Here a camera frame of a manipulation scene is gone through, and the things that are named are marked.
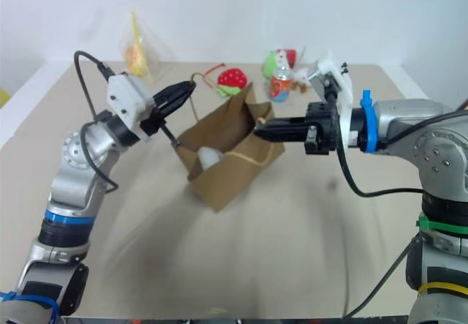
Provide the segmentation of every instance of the white table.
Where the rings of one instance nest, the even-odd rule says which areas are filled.
[[[165,76],[152,91],[212,65],[164,64]],[[243,69],[257,98],[266,100],[260,65],[230,66]],[[83,71],[97,109],[107,107],[104,80],[90,64]],[[351,66],[350,74],[355,105],[363,88],[376,100],[401,98],[379,67]],[[194,101],[204,116],[222,100],[198,84]],[[311,92],[294,93],[274,107],[277,116],[303,116],[307,102],[317,100]],[[0,289],[14,289],[39,232],[62,142],[89,119],[69,69],[1,148]],[[193,123],[188,104],[168,120],[176,134]],[[417,170],[401,159],[359,151],[347,156],[361,189],[420,186]],[[164,135],[131,148],[111,177],[121,188],[105,198],[91,234],[84,262],[90,277],[76,313],[82,317],[339,317],[344,247],[351,309],[414,236],[420,210],[418,195],[355,196],[335,154],[308,157],[302,144],[287,144],[219,214],[190,190]],[[401,265],[361,315],[407,314],[415,296]]]

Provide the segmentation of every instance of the red can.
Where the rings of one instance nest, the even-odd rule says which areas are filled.
[[[273,71],[270,82],[270,98],[272,101],[285,101],[293,84],[293,71],[281,67]]]

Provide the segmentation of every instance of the green cable tie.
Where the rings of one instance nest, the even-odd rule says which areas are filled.
[[[451,233],[468,235],[468,227],[462,227],[460,225],[453,224],[445,224],[441,222],[433,222],[429,220],[427,216],[420,216],[419,220],[416,221],[416,226],[419,227],[422,231],[438,229],[442,231],[449,231]]]

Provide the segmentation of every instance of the clear plastic bag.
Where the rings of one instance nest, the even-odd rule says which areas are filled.
[[[132,22],[120,42],[121,54],[128,70],[153,83],[159,77],[159,57],[154,45],[150,42],[150,31],[138,23],[135,12],[132,12]]]

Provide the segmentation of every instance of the yellow ring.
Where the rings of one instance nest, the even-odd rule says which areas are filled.
[[[428,282],[427,284],[424,284],[419,288],[418,294],[421,294],[428,289],[451,290],[451,291],[455,291],[456,293],[463,293],[464,295],[468,296],[467,287],[451,284],[449,282]]]

